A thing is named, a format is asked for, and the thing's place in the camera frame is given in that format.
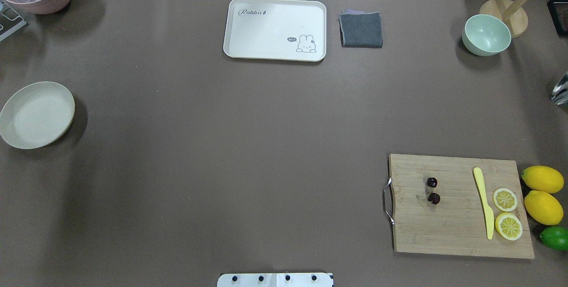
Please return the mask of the cream round plate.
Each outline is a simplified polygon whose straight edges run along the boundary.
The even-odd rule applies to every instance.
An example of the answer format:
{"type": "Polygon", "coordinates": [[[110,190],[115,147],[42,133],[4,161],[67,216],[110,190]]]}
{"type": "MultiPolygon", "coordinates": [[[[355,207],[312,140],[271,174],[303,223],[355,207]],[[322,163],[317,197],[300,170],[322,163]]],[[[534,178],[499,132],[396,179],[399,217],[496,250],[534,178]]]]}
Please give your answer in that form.
{"type": "Polygon", "coordinates": [[[69,129],[75,99],[65,86],[38,82],[17,91],[4,105],[0,133],[8,145],[20,149],[44,147],[69,129]]]}

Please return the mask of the metal scoop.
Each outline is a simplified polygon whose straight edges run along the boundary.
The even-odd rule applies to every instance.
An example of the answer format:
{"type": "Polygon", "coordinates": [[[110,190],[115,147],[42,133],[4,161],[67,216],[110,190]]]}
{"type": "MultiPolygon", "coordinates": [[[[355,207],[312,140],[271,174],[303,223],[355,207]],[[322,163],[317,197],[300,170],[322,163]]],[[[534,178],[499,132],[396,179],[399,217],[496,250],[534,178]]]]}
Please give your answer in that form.
{"type": "Polygon", "coordinates": [[[556,105],[568,106],[568,72],[556,83],[549,98],[556,105]]]}

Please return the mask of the cream rabbit tray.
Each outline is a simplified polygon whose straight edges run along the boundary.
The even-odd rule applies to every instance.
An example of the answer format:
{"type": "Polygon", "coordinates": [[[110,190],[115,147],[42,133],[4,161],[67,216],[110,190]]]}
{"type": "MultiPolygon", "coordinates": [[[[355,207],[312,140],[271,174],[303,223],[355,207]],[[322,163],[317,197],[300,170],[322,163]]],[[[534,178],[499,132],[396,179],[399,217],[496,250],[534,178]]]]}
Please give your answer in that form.
{"type": "Polygon", "coordinates": [[[327,49],[327,9],[310,0],[231,0],[223,51],[240,59],[318,62],[327,49]]]}

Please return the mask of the lemon slice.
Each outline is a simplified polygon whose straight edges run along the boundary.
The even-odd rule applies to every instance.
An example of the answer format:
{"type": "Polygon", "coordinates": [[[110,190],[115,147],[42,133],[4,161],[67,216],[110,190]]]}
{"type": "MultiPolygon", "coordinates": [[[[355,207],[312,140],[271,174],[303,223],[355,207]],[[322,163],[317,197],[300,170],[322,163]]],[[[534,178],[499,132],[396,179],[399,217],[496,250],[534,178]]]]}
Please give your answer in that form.
{"type": "Polygon", "coordinates": [[[509,212],[502,212],[496,217],[495,229],[503,238],[510,241],[519,239],[523,234],[520,220],[509,212]]]}
{"type": "Polygon", "coordinates": [[[513,212],[518,206],[517,195],[508,188],[498,188],[493,192],[493,202],[502,212],[513,212]]]}

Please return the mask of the dark square box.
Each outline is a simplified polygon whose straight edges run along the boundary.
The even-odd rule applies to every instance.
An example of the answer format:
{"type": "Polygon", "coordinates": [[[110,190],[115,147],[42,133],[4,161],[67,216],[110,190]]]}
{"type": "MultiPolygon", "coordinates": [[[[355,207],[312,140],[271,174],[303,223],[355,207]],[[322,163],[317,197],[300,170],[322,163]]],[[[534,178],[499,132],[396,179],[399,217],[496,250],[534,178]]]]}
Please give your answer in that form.
{"type": "Polygon", "coordinates": [[[568,36],[568,0],[549,0],[547,7],[558,36],[568,36]]]}

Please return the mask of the yellow plastic knife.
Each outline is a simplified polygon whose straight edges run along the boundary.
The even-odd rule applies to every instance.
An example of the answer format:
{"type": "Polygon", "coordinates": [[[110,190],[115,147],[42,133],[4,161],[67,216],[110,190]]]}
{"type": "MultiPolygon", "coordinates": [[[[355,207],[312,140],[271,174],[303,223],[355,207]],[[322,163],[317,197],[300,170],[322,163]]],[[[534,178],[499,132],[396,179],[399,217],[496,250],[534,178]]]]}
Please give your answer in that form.
{"type": "Polygon", "coordinates": [[[487,239],[492,240],[494,235],[494,212],[489,206],[487,192],[485,189],[485,179],[479,166],[473,168],[473,176],[477,187],[477,192],[481,201],[481,208],[484,213],[485,234],[487,239]]]}

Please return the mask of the mint green bowl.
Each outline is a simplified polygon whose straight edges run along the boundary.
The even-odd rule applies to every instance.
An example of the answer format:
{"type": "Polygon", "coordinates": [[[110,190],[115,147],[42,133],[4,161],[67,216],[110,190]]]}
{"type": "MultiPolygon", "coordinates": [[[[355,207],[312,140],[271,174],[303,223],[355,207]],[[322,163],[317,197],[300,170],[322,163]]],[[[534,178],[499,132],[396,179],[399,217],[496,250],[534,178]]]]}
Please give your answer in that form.
{"type": "Polygon", "coordinates": [[[487,14],[470,17],[462,31],[464,46],[477,56],[501,53],[509,47],[511,40],[511,33],[506,24],[487,14]]]}

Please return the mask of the grey folded cloth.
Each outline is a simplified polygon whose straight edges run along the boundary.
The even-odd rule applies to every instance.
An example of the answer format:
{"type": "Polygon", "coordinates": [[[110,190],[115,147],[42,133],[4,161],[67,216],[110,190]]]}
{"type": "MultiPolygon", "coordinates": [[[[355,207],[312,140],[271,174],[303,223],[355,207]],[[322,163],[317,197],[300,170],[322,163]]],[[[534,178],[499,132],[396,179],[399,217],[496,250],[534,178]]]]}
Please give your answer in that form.
{"type": "Polygon", "coordinates": [[[379,12],[345,10],[339,14],[342,45],[357,48],[382,48],[382,16],[379,12]]]}

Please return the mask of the white cup rack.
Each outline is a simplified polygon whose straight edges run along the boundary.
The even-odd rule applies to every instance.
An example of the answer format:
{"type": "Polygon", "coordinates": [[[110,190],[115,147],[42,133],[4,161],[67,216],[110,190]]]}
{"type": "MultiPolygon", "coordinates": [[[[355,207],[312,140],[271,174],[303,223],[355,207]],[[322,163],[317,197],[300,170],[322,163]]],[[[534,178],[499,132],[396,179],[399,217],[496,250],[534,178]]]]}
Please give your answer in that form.
{"type": "Polygon", "coordinates": [[[27,25],[22,16],[7,2],[0,0],[0,41],[27,25]]]}

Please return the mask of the wooden mug tree stand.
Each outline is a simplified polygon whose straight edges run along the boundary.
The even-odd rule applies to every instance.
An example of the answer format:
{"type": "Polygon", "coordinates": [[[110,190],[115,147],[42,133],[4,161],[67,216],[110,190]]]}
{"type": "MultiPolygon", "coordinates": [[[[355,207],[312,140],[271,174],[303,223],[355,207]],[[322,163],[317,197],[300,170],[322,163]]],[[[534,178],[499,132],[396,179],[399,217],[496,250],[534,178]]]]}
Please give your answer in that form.
{"type": "Polygon", "coordinates": [[[494,16],[501,20],[509,28],[511,37],[521,36],[528,27],[527,13],[523,5],[528,0],[489,0],[480,8],[480,14],[494,16]]]}

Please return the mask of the dark red cherry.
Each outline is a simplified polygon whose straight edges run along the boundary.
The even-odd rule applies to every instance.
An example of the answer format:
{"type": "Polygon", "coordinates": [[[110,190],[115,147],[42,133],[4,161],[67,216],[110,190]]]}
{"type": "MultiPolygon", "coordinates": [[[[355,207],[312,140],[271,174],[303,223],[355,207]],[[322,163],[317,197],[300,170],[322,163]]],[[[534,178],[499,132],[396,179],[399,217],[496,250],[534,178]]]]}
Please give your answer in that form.
{"type": "Polygon", "coordinates": [[[426,185],[429,188],[436,188],[438,186],[438,180],[435,177],[429,177],[426,180],[426,185]]]}
{"type": "Polygon", "coordinates": [[[439,194],[437,193],[430,193],[427,197],[428,202],[430,202],[431,204],[437,205],[439,204],[441,197],[439,194]]]}

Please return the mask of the green lime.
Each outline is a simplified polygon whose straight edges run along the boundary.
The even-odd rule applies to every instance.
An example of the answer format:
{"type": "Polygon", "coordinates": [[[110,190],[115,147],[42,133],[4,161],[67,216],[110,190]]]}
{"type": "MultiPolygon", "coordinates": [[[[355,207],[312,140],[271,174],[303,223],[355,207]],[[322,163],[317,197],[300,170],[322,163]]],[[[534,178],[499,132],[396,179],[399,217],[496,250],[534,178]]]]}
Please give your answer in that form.
{"type": "Polygon", "coordinates": [[[548,248],[559,251],[568,250],[568,230],[561,226],[550,226],[543,229],[539,235],[542,243],[548,248]]]}

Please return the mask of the bamboo cutting board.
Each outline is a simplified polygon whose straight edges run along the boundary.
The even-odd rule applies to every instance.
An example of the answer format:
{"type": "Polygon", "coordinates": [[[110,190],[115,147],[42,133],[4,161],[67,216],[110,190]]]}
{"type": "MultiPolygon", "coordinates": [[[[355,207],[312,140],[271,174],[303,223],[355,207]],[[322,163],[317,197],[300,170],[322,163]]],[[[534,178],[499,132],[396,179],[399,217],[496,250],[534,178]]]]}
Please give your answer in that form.
{"type": "Polygon", "coordinates": [[[392,153],[388,162],[386,188],[390,190],[392,212],[387,213],[387,218],[395,252],[534,259],[515,161],[392,153]],[[510,241],[497,232],[492,240],[487,239],[473,176],[475,166],[483,172],[488,203],[495,216],[500,214],[493,204],[495,190],[508,188],[517,195],[513,215],[523,226],[519,239],[510,241]],[[438,180],[436,188],[426,185],[429,177],[438,180]],[[439,204],[428,202],[430,193],[440,195],[439,204]]]}

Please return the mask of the whole yellow lemon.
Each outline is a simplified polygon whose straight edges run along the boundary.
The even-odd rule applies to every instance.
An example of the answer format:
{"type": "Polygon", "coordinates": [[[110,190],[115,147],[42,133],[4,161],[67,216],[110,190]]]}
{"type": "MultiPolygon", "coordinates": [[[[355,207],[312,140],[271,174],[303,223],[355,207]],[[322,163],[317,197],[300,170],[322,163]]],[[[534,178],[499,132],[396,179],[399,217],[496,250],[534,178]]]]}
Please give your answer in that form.
{"type": "Polygon", "coordinates": [[[548,192],[531,190],[524,198],[527,213],[540,224],[555,226],[564,218],[560,202],[548,192]]]}
{"type": "Polygon", "coordinates": [[[532,190],[550,194],[559,192],[564,187],[564,177],[558,170],[549,166],[534,165],[521,172],[521,178],[532,190]]]}

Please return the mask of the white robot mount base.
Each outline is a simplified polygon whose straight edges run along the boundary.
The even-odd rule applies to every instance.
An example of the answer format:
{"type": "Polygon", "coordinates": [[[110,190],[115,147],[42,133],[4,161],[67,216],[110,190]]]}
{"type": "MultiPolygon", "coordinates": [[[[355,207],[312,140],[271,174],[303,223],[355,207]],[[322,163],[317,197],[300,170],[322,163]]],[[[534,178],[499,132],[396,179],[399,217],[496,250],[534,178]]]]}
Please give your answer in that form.
{"type": "Polygon", "coordinates": [[[217,287],[334,287],[332,273],[227,273],[217,280],[217,287]]]}

